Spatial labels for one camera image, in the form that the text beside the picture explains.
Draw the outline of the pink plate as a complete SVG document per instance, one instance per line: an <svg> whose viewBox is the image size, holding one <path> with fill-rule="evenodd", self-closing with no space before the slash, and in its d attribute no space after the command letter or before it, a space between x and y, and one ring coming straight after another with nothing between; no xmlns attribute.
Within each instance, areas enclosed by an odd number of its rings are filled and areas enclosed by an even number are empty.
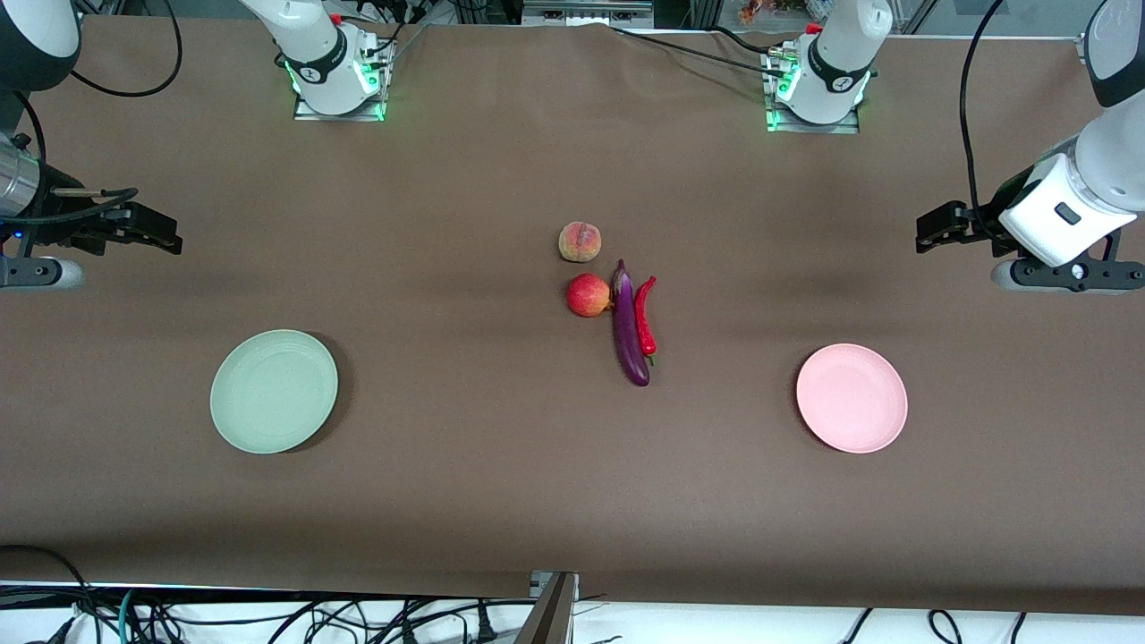
<svg viewBox="0 0 1145 644"><path fill-rule="evenodd" d="M854 343L818 348L802 363L796 403L818 440L853 455L894 443L909 413L903 377L895 367Z"/></svg>

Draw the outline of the peach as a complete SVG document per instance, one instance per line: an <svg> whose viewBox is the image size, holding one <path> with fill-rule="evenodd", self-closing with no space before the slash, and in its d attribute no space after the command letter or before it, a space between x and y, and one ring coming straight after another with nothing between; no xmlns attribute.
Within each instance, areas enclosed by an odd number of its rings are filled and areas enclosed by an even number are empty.
<svg viewBox="0 0 1145 644"><path fill-rule="evenodd" d="M589 262L601 251L602 236L597 225L572 221L564 225L556 236L556 252L564 261Z"/></svg>

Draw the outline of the purple eggplant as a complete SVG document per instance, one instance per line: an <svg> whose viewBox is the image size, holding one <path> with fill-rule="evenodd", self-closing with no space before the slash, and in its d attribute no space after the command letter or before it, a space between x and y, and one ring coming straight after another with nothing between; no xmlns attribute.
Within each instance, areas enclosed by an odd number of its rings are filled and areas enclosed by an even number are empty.
<svg viewBox="0 0 1145 644"><path fill-rule="evenodd" d="M648 386L650 371L640 347L635 319L635 288L625 261L619 260L611 276L613 337L616 355L626 378L638 387Z"/></svg>

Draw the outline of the brown table cover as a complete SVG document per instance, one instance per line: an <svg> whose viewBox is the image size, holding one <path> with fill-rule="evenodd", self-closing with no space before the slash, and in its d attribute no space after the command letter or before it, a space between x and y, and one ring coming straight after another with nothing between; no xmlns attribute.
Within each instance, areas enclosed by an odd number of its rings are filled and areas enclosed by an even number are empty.
<svg viewBox="0 0 1145 644"><path fill-rule="evenodd" d="M406 29L382 123L292 117L256 21L185 19L155 97L34 94L48 160L140 189L184 250L77 253L0 291L0 545L89 581L1145 614L1145 293L1014 292L964 199L966 45L892 39L856 135L772 133L755 73L605 26ZM600 253L564 261L564 225ZM625 261L657 343L564 304ZM340 385L307 443L218 435L256 333ZM854 343L905 382L894 443L810 432L796 377Z"/></svg>

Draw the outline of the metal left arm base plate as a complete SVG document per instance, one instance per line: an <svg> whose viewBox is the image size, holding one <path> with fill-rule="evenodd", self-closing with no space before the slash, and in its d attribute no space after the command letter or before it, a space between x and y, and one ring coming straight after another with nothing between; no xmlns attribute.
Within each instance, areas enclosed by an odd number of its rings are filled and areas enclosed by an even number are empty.
<svg viewBox="0 0 1145 644"><path fill-rule="evenodd" d="M759 61L769 131L845 135L861 131L860 107L867 85L877 74L874 69L858 78L835 78L844 91L834 91L818 71L805 66L802 50L773 47Z"/></svg>

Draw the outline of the aluminium profile post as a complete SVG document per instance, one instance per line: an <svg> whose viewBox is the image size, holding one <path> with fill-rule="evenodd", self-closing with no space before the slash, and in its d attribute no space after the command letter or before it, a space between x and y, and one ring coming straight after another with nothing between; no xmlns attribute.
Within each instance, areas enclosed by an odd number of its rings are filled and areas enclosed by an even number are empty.
<svg viewBox="0 0 1145 644"><path fill-rule="evenodd" d="M581 599L581 574L535 571L530 595L536 602L513 644L572 644L572 608Z"/></svg>

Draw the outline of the grey metal box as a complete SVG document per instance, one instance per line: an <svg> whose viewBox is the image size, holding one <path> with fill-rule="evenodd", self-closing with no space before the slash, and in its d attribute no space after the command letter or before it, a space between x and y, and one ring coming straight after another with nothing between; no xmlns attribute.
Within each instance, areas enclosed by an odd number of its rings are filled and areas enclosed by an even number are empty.
<svg viewBox="0 0 1145 644"><path fill-rule="evenodd" d="M653 0L522 0L522 26L581 26L602 23L654 29Z"/></svg>

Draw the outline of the pale green plate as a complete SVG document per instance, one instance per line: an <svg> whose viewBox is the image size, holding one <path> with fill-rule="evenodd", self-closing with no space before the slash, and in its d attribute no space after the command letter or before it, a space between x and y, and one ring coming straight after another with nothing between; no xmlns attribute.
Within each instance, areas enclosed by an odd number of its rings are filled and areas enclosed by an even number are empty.
<svg viewBox="0 0 1145 644"><path fill-rule="evenodd" d="M327 423L339 385L335 358L315 335L290 329L256 333L218 367L211 419L232 448L252 455L285 453Z"/></svg>

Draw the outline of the red chili pepper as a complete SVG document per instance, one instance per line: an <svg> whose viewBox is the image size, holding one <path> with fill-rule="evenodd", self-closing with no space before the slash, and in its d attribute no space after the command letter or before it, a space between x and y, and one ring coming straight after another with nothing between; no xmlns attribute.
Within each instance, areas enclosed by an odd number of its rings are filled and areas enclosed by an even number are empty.
<svg viewBox="0 0 1145 644"><path fill-rule="evenodd" d="M656 282L657 277L655 277L655 275L650 275L650 277L648 277L648 280L637 289L634 298L637 338L641 355L650 366L655 364L657 343L649 323L647 303L648 296L656 285Z"/></svg>

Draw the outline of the red apple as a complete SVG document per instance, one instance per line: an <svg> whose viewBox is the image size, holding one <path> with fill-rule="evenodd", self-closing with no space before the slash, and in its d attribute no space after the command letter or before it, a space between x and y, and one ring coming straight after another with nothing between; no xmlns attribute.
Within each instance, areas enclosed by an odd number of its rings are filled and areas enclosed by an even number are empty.
<svg viewBox="0 0 1145 644"><path fill-rule="evenodd" d="M611 285L597 274L577 275L564 289L564 304L577 317L600 317L611 307Z"/></svg>

